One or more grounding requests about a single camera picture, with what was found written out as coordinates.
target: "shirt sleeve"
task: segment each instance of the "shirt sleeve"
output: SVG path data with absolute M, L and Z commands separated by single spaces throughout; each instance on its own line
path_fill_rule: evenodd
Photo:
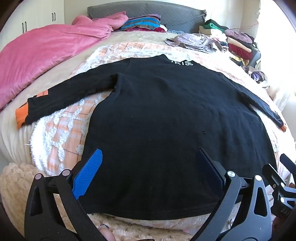
M 232 85 L 237 89 L 248 104 L 255 106 L 257 109 L 266 114 L 280 129 L 286 131 L 287 127 L 281 117 L 277 113 L 273 112 L 265 101 L 238 83 L 233 82 Z
M 118 74 L 128 67 L 129 61 L 130 59 L 127 58 L 100 65 L 29 98 L 15 111 L 17 128 L 23 124 L 32 124 L 34 121 L 66 108 L 90 94 L 113 89 L 117 83 Z

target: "striped pillow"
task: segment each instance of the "striped pillow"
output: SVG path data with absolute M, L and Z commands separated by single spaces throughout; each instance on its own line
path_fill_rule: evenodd
M 143 15 L 136 18 L 130 18 L 126 23 L 121 27 L 121 31 L 124 31 L 128 28 L 147 28 L 154 30 L 160 26 L 160 16 L 158 14 L 149 14 Z

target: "wardrobe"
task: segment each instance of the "wardrobe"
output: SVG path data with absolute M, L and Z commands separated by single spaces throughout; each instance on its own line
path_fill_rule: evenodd
M 0 32 L 0 51 L 10 41 L 27 31 L 49 24 L 64 23 L 64 0 L 24 0 Z

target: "white sheer curtain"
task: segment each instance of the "white sheer curtain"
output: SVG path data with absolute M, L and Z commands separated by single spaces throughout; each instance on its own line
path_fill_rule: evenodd
M 261 70 L 270 82 L 268 93 L 282 111 L 296 90 L 296 32 L 273 0 L 260 2 L 255 42 L 261 52 Z

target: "pink blanket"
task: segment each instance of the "pink blanket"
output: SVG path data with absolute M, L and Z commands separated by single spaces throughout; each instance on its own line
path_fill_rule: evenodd
M 41 74 L 107 39 L 127 20 L 125 12 L 93 20 L 81 15 L 72 25 L 48 25 L 11 41 L 0 52 L 0 109 Z

